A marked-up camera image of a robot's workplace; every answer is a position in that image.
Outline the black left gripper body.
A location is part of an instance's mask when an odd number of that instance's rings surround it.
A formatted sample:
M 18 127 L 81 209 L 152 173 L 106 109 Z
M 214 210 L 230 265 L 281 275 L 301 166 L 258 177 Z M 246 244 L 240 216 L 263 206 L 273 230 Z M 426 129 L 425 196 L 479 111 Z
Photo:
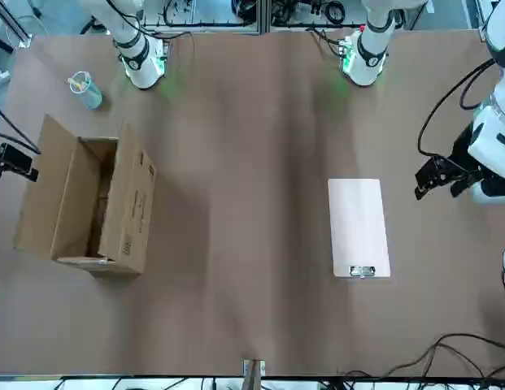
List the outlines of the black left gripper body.
M 454 183 L 450 188 L 452 197 L 458 197 L 484 177 L 482 165 L 468 152 L 472 140 L 472 126 L 473 122 L 459 134 L 449 156 L 449 166 L 454 176 Z

